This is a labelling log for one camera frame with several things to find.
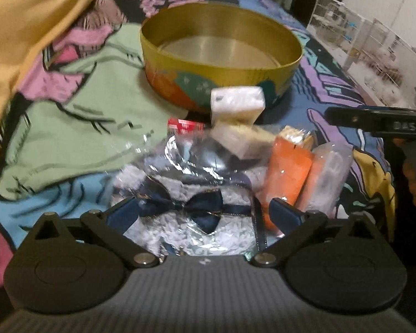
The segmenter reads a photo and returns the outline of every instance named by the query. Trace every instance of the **orange object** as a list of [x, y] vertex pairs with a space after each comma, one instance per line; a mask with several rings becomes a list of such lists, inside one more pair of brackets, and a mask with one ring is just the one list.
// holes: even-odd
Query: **orange object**
[[261, 202], [267, 228], [275, 230], [268, 216], [268, 206], [271, 200], [282, 198], [288, 204], [294, 205], [312, 162], [313, 155], [310, 151], [284, 138], [276, 138], [268, 164]]

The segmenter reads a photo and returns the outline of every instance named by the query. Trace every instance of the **bow tie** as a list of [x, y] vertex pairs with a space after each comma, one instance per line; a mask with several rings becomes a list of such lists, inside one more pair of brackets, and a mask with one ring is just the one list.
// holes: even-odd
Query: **bow tie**
[[[251, 206], [224, 204], [222, 192], [219, 189], [197, 193], [187, 202], [173, 200], [166, 187], [149, 176], [145, 178], [136, 191], [135, 198], [123, 204], [119, 210], [126, 211], [124, 213], [125, 217], [133, 217], [133, 215], [156, 217], [170, 210], [177, 210], [188, 215], [206, 234], [215, 231], [222, 215], [251, 216], [252, 211]], [[123, 226], [117, 230], [121, 232], [123, 230], [124, 232], [135, 220], [136, 217], [134, 217], [133, 221], [125, 221]]]

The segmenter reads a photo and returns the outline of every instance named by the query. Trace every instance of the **bed sheet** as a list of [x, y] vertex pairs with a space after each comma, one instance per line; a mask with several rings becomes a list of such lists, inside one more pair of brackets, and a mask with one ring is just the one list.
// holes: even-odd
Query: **bed sheet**
[[144, 136], [160, 141], [169, 116], [186, 116], [146, 81], [139, 30], [160, 9], [201, 1], [257, 11], [298, 37], [304, 49], [300, 67], [260, 123], [313, 129], [319, 143], [352, 145], [354, 163], [334, 215], [369, 212], [393, 237], [394, 189], [383, 142], [325, 122], [328, 106], [364, 102], [331, 55], [291, 15], [271, 0], [96, 0], [39, 55], [3, 120], [0, 272], [43, 212], [75, 218], [89, 209], [105, 210], [114, 174], [137, 156]]

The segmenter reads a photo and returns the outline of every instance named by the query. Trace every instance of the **dark blue ribbon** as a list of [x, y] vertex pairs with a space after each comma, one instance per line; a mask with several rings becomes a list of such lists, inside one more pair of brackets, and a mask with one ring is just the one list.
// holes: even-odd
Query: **dark blue ribbon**
[[175, 201], [162, 183], [149, 176], [134, 197], [126, 198], [109, 210], [107, 224], [120, 233], [127, 231], [138, 217], [156, 217], [170, 210], [189, 215], [206, 234], [215, 231], [224, 214], [252, 216], [251, 206], [224, 204], [219, 189], [197, 193], [187, 202]]

